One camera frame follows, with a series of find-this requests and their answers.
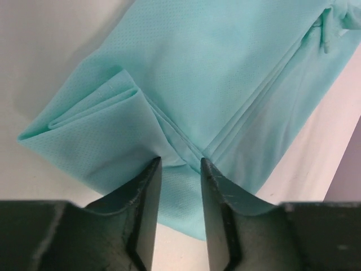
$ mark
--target mint green garment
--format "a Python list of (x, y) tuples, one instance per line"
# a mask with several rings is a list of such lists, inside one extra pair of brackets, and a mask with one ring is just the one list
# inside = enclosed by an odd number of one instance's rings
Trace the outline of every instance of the mint green garment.
[(204, 239), (200, 159), (256, 193), (359, 45), (360, 3), (136, 0), (19, 142), (102, 194), (161, 156), (159, 222)]

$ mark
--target perforated fabric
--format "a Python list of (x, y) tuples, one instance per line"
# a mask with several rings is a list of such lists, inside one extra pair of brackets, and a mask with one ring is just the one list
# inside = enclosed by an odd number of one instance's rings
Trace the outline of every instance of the perforated fabric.
[(19, 142), (103, 194), (161, 156), (159, 222), (204, 239), (200, 159), (256, 193), (358, 46), (360, 5), (136, 0)]

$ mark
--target metal claw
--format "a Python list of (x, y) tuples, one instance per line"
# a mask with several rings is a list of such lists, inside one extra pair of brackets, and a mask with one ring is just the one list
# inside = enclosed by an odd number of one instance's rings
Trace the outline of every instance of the metal claw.
[(151, 270), (160, 188), (157, 158), (86, 208), (0, 202), (0, 270)]
[(201, 175), (211, 271), (361, 270), (361, 204), (274, 206), (207, 159)]

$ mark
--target light blue fabric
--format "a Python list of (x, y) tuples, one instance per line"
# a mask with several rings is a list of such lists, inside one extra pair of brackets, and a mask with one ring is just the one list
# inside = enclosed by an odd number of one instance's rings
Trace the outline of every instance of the light blue fabric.
[(200, 159), (256, 193), (360, 43), (360, 3), (136, 0), (19, 142), (103, 194), (161, 156), (159, 222), (204, 239)]

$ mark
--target clothing item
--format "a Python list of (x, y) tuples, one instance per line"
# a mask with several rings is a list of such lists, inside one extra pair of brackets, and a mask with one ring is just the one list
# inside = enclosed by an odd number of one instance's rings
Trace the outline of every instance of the clothing item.
[(19, 142), (103, 194), (161, 156), (159, 222), (204, 239), (200, 159), (255, 194), (359, 45), (360, 6), (136, 0)]

